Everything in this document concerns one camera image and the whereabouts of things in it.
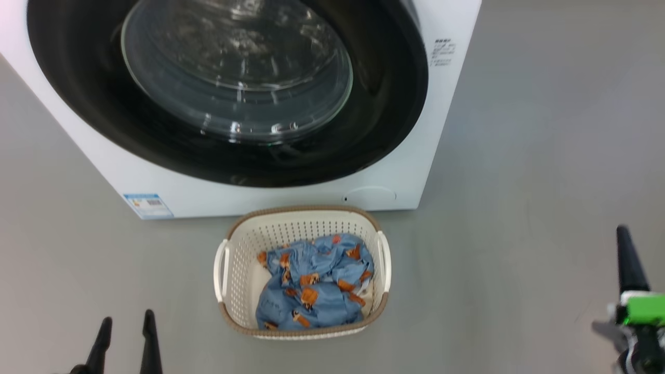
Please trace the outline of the blue garment with orange print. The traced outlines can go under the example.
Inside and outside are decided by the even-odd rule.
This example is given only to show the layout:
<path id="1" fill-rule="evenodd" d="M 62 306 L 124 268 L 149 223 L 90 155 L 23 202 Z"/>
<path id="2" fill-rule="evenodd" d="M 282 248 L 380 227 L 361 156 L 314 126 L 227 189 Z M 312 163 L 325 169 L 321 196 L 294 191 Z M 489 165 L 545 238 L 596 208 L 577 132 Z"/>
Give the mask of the blue garment with orange print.
<path id="1" fill-rule="evenodd" d="M 360 237 L 297 240 L 260 252 L 257 261 L 270 274 L 257 303 L 259 329 L 309 330 L 364 319 L 369 300 L 363 293 L 375 263 Z"/>

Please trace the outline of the white front-load washing machine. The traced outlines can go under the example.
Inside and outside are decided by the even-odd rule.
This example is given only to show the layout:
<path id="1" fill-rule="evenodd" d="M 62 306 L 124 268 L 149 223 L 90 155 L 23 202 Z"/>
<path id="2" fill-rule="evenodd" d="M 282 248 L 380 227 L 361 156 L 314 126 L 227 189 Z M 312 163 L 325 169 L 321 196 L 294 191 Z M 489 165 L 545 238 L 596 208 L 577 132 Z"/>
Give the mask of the white front-load washing machine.
<path id="1" fill-rule="evenodd" d="M 121 197 L 157 194 L 174 218 L 342 205 L 344 194 L 366 185 L 396 193 L 387 210 L 413 210 L 421 200 L 483 0 L 401 2 L 416 22 L 426 51 L 428 87 L 422 112 L 407 137 L 380 161 L 320 184 L 278 189 L 222 184 L 171 171 L 116 146 L 69 109 L 44 76 L 27 33 L 27 0 L 0 0 L 0 55 Z"/>

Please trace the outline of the cream perforated laundry basket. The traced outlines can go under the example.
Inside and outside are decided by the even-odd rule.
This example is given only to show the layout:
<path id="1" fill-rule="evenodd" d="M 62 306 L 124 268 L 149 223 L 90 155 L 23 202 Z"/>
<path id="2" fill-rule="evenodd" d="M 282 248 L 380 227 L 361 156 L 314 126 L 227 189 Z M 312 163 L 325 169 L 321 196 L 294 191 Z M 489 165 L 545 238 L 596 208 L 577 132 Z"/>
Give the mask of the cream perforated laundry basket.
<path id="1" fill-rule="evenodd" d="M 375 272 L 370 287 L 363 293 L 369 300 L 364 319 L 354 324 L 309 330 L 259 329 L 256 308 L 270 274 L 257 261 L 257 255 L 297 240 L 338 233 L 360 237 L 373 257 Z M 384 311 L 392 281 L 392 258 L 385 233 L 366 211 L 335 205 L 289 206 L 253 211 L 240 217 L 219 244 L 213 275 L 221 315 L 236 331 L 268 340 L 338 338 L 363 331 Z"/>

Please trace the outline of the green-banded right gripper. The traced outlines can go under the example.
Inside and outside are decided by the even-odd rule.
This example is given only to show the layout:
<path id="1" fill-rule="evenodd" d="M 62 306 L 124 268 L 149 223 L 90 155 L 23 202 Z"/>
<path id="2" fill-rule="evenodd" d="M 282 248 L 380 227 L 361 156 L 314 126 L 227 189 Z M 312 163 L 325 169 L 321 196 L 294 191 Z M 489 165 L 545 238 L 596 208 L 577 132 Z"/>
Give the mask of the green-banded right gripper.
<path id="1" fill-rule="evenodd" d="M 665 293 L 649 292 L 630 230 L 617 227 L 620 301 L 608 305 L 608 321 L 592 331 L 612 342 L 618 353 L 613 374 L 665 374 Z"/>

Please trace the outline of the round drain filter cover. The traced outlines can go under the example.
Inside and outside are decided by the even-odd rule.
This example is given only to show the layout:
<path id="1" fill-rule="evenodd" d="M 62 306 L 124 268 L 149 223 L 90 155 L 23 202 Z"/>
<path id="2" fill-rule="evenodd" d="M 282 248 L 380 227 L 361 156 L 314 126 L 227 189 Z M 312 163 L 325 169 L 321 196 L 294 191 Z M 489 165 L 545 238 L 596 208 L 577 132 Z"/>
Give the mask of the round drain filter cover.
<path id="1" fill-rule="evenodd" d="M 396 193 L 379 185 L 366 185 L 349 190 L 342 197 L 343 204 L 363 210 L 387 210 L 394 205 Z"/>

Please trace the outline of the black-rimmed glass washer door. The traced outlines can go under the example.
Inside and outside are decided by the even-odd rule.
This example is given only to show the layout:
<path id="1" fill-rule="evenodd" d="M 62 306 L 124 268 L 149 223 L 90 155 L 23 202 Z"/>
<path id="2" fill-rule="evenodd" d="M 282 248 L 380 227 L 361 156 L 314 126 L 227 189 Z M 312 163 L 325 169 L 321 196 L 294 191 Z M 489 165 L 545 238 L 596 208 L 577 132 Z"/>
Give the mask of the black-rimmed glass washer door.
<path id="1" fill-rule="evenodd" d="M 401 0 L 27 0 L 69 109 L 190 177 L 288 188 L 393 151 L 422 112 L 426 51 Z"/>

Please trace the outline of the blue energy label sticker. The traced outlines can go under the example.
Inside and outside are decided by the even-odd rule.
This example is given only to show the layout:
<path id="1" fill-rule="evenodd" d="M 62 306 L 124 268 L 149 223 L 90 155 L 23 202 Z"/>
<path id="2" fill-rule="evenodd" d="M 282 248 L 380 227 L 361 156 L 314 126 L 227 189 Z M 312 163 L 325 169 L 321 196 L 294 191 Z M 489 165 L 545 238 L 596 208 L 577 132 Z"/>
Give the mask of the blue energy label sticker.
<path id="1" fill-rule="evenodd" d="M 174 214 L 157 194 L 124 194 L 123 197 L 142 220 L 175 218 Z"/>

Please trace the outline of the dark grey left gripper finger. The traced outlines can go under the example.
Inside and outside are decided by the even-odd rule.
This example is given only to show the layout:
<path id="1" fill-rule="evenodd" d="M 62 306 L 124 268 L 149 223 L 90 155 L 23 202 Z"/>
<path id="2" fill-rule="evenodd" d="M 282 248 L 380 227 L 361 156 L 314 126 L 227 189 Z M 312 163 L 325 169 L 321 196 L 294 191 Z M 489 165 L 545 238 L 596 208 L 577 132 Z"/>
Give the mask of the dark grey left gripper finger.
<path id="1" fill-rule="evenodd" d="M 156 319 L 152 310 L 145 311 L 142 334 L 145 341 L 143 344 L 140 374 L 163 374 Z"/>
<path id="2" fill-rule="evenodd" d="M 106 366 L 106 354 L 110 346 L 113 321 L 111 317 L 105 317 L 98 330 L 97 338 L 92 345 L 88 359 L 85 364 L 85 374 L 104 374 Z"/>

